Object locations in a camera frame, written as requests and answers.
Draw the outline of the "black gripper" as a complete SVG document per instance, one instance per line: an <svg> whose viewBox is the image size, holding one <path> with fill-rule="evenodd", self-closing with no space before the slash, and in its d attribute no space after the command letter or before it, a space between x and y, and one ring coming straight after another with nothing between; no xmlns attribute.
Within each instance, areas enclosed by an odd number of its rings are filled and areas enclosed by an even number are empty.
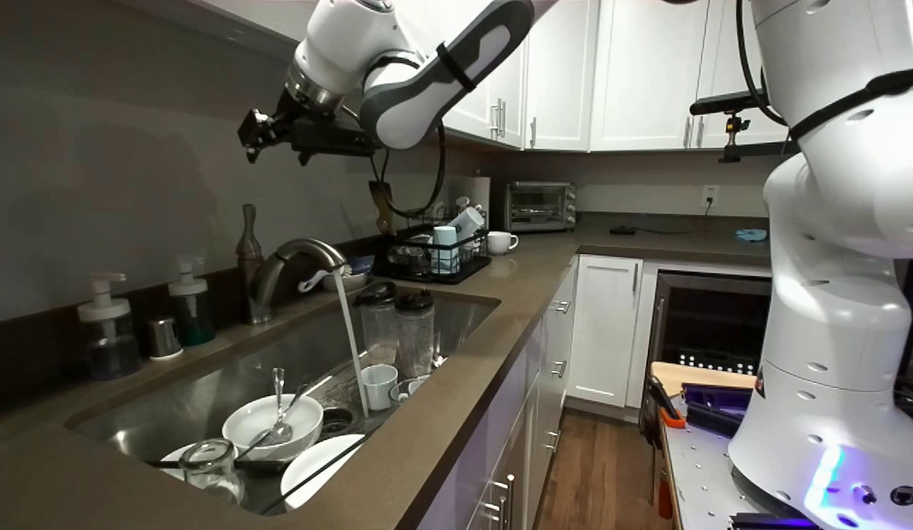
<svg viewBox="0 0 913 530"><path fill-rule="evenodd" d="M289 91L280 91L271 111L247 108L237 124L237 140L249 164L272 144L289 144L299 161L309 161L315 153L373 153L373 140L362 130L343 125L331 111L315 108L305 97Z"/></svg>

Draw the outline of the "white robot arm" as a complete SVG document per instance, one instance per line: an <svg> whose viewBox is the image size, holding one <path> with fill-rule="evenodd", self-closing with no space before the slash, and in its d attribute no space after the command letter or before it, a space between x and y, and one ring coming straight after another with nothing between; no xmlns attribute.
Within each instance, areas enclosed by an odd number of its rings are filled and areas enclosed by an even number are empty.
<svg viewBox="0 0 913 530"><path fill-rule="evenodd" d="M247 153L415 146L555 0L489 0L420 50L389 0L318 0ZM797 153L763 189L770 303L732 468L822 530L913 530L913 417L895 406L913 308L913 0L747 0L764 99Z"/></svg>

